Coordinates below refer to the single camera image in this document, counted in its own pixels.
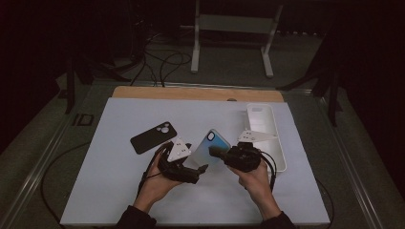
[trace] metal stand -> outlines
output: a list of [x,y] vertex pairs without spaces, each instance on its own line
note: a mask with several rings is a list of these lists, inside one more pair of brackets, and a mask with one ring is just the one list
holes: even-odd
[[283,6],[279,6],[274,18],[254,18],[224,15],[200,14],[200,0],[196,0],[196,14],[194,27],[194,49],[191,60],[191,72],[197,73],[200,60],[200,30],[209,31],[241,31],[268,34],[266,44],[261,48],[266,77],[273,77],[268,51],[270,50],[274,34],[277,30]]

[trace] wire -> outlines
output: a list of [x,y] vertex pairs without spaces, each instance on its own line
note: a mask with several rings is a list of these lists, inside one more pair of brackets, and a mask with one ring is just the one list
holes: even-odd
[[273,166],[271,165],[270,161],[268,161],[268,159],[263,156],[260,155],[260,157],[266,162],[266,164],[268,165],[268,167],[270,167],[270,171],[271,171],[271,178],[270,178],[270,190],[273,191],[274,188],[274,183],[276,182],[276,172],[274,171]]
[[318,179],[315,178],[316,182],[318,182],[322,188],[325,190],[325,193],[327,193],[327,196],[330,200],[330,206],[331,206],[331,217],[330,217],[330,224],[328,225],[328,227],[326,229],[329,229],[334,221],[334,204],[333,204],[333,199],[331,198],[330,193],[328,192],[328,189],[325,187],[325,185]]
[[143,186],[143,183],[145,182],[145,180],[146,180],[147,178],[149,178],[149,177],[154,177],[154,176],[156,176],[156,175],[152,175],[152,176],[149,176],[149,177],[148,177],[147,175],[148,175],[148,172],[149,172],[150,168],[152,167],[153,162],[155,161],[155,158],[158,156],[158,154],[160,154],[160,152],[165,151],[165,150],[168,150],[168,149],[167,149],[168,146],[169,146],[168,143],[162,144],[162,145],[160,145],[160,147],[155,151],[155,154],[152,156],[152,159],[151,159],[151,161],[150,161],[149,164],[148,164],[148,167],[146,168],[145,172],[143,172],[143,174],[142,174],[142,179],[140,180],[139,185],[138,185],[137,197],[139,196],[139,192],[140,192],[140,190],[142,189],[142,186]]
[[129,86],[133,86],[133,85],[134,85],[135,80],[137,80],[137,78],[140,76],[140,74],[142,73],[143,69],[145,68],[145,65],[146,65],[146,59],[145,59],[145,58],[146,58],[145,55],[143,55],[143,57],[142,57],[143,65],[142,65],[142,67],[140,68],[140,70],[138,71],[138,73],[137,73],[137,74],[134,76],[134,78],[131,80],[131,83],[129,84]]
[[[191,62],[191,55],[189,55],[189,54],[186,54],[186,53],[182,53],[182,52],[178,52],[178,51],[175,51],[175,50],[149,50],[149,51],[155,51],[155,52],[174,52],[174,53],[172,53],[172,54],[169,54],[167,57],[165,57],[164,59],[162,59],[162,58],[160,58],[160,57],[158,57],[158,56],[156,56],[156,55],[154,55],[154,54],[151,54],[150,52],[148,52],[148,51],[145,51],[145,53],[146,54],[148,54],[148,55],[150,55],[151,57],[154,57],[154,58],[156,58],[156,59],[158,59],[158,60],[160,60],[162,63],[161,63],[161,65],[160,65],[160,74],[159,74],[159,77],[160,77],[160,84],[161,84],[161,86],[162,87],[165,87],[165,84],[164,84],[164,82],[165,82],[165,80],[166,80],[166,78],[171,74],[171,73],[173,73],[175,70],[177,70],[181,65],[185,65],[185,64],[188,64],[188,63],[190,63]],[[179,55],[180,57],[181,57],[181,61],[180,61],[180,63],[175,63],[175,62],[171,62],[171,61],[169,61],[169,59],[170,58],[172,58],[172,57],[174,57],[174,56],[176,56],[176,55]],[[165,65],[165,64],[169,64],[169,65],[174,65],[174,66],[176,66],[176,68],[175,69],[173,69],[172,71],[170,71],[169,73],[167,73],[165,76],[163,76],[163,66]]]
[[268,153],[266,153],[266,152],[263,152],[263,151],[262,151],[262,154],[265,154],[265,155],[267,155],[268,157],[271,158],[271,160],[273,161],[273,164],[274,164],[274,170],[275,170],[276,173],[277,173],[277,164],[276,164],[276,161],[274,160],[273,156],[271,156],[270,154],[268,154]]
[[53,165],[55,162],[57,162],[61,157],[65,156],[66,154],[68,154],[68,153],[70,153],[70,152],[72,152],[72,151],[74,151],[74,150],[77,150],[77,149],[79,149],[79,148],[81,148],[81,147],[83,147],[83,146],[86,146],[86,145],[88,145],[88,144],[90,144],[90,142],[86,142],[86,143],[80,144],[80,145],[78,145],[78,146],[75,146],[75,147],[73,147],[72,149],[63,152],[62,154],[60,154],[59,156],[57,156],[56,158],[54,158],[54,159],[51,161],[51,163],[48,165],[48,168],[45,170],[44,176],[43,176],[42,179],[41,179],[41,183],[40,183],[40,193],[41,193],[42,200],[44,201],[45,206],[47,207],[48,211],[51,213],[51,215],[53,216],[53,218],[56,220],[57,224],[58,224],[61,228],[63,228],[63,229],[65,229],[66,227],[63,226],[63,225],[61,225],[61,224],[59,223],[59,222],[60,222],[59,217],[57,216],[56,212],[51,208],[51,206],[49,205],[48,201],[47,201],[46,198],[45,198],[45,193],[44,193],[44,180],[45,180],[45,177],[46,177],[47,173],[49,172],[50,168],[52,167],[52,165]]
[[151,72],[151,79],[153,81],[153,86],[154,87],[158,86],[158,80],[157,80],[157,78],[155,76],[155,73],[153,72],[152,67],[150,65],[148,65],[148,64],[146,64],[146,67],[148,67],[149,71]]
[[152,177],[155,177],[155,176],[158,176],[158,175],[161,175],[161,172],[159,172],[159,173],[157,173],[157,174],[155,174],[155,175],[151,175],[151,176],[147,177],[146,179],[152,178]]

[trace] camera cutout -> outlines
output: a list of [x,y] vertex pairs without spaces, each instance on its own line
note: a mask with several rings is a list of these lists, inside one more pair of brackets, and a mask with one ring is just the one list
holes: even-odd
[[169,128],[168,127],[163,127],[163,128],[161,128],[161,132],[166,134],[166,133],[169,132]]
[[212,140],[215,138],[215,134],[212,133],[212,132],[210,132],[210,133],[206,136],[206,138],[207,138],[209,141],[212,141]]

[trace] sleeve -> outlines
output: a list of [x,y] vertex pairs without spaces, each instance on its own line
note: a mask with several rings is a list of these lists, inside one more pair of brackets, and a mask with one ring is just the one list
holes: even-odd
[[150,229],[155,228],[156,220],[148,214],[140,211],[138,208],[128,206],[127,210],[122,214],[116,228],[117,229]]
[[295,229],[289,217],[282,212],[280,216],[263,221],[260,224],[262,229]]

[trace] black phone case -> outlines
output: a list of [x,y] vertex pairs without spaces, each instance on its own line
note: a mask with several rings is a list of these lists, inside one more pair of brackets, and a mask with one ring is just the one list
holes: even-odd
[[135,152],[140,155],[154,148],[155,146],[170,140],[176,135],[177,132],[173,128],[172,124],[166,121],[146,132],[132,137],[131,144],[134,146]]

